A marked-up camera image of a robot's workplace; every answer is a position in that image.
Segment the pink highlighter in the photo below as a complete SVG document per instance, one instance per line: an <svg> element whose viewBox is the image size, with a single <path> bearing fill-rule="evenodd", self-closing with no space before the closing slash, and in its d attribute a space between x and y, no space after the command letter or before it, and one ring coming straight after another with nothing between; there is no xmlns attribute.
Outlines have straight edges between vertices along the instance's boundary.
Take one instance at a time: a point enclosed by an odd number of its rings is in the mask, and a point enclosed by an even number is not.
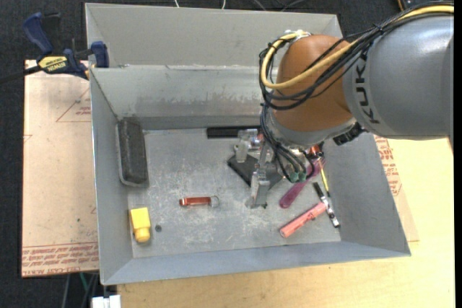
<svg viewBox="0 0 462 308"><path fill-rule="evenodd" d="M321 170L321 165L323 164L323 157L318 158L313 162L314 170L313 173L310 174L309 179L312 177L315 177ZM309 180L306 180L305 182L297 182L295 185L293 185L281 198L279 201L279 206L281 208L289 208L292 203L294 203L294 200L300 194L300 192L303 190L306 184L308 184Z"/></svg>
<svg viewBox="0 0 462 308"><path fill-rule="evenodd" d="M314 207L308 209L305 213L300 214L296 219L291 220L288 224L283 226L279 233L282 237L289 237L294 232L296 232L301 226L306 224L309 220L316 218L327 209L327 205L320 201Z"/></svg>

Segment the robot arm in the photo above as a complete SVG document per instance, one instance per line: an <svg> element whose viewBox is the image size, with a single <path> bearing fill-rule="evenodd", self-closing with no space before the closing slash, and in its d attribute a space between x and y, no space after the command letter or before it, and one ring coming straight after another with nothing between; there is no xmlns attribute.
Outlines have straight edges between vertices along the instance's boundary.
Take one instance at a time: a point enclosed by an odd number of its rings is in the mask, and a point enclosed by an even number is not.
<svg viewBox="0 0 462 308"><path fill-rule="evenodd" d="M329 138L369 131L449 136L452 145L453 10L450 3L410 8L356 40L297 31L270 44L260 62L264 150L253 176L254 206L275 185L266 176L270 165L301 181L310 148ZM273 82L274 54L286 44Z"/></svg>

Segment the marker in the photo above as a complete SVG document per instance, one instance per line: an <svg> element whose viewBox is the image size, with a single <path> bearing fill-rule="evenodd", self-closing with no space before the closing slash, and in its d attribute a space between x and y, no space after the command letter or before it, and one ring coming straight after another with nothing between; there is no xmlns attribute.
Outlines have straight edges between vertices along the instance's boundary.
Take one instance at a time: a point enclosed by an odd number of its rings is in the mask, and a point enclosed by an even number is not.
<svg viewBox="0 0 462 308"><path fill-rule="evenodd" d="M327 210L326 204L320 201L314 207L308 209L305 213L300 214L297 218L291 220L288 224L283 226L279 233L282 237L289 237L296 232L300 227L306 224L309 220L316 218Z"/></svg>

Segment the yellow object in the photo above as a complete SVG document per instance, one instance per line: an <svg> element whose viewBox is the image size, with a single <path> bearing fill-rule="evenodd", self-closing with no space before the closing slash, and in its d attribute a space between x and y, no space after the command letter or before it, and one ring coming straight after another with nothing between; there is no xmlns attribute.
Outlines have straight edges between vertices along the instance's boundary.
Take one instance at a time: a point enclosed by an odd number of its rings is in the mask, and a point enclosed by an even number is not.
<svg viewBox="0 0 462 308"><path fill-rule="evenodd" d="M324 182L324 187L326 188L327 195L329 195L329 185L327 183L326 173L324 173L324 168L321 167L321 178Z"/></svg>
<svg viewBox="0 0 462 308"><path fill-rule="evenodd" d="M131 209L130 221L137 242L146 242L151 238L151 233L149 232L151 221L149 220L147 207Z"/></svg>
<svg viewBox="0 0 462 308"><path fill-rule="evenodd" d="M66 66L67 58L65 56L49 56L41 59L38 65L41 69L46 69L48 72L53 72L56 69L61 69Z"/></svg>

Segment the cardboard sheet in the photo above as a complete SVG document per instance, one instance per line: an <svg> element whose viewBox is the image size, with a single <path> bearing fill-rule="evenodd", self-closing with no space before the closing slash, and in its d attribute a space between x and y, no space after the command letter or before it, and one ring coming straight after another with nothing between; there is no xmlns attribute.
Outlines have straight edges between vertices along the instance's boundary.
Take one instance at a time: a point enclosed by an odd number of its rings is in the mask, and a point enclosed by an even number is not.
<svg viewBox="0 0 462 308"><path fill-rule="evenodd" d="M25 78L22 276L98 269L89 82Z"/></svg>

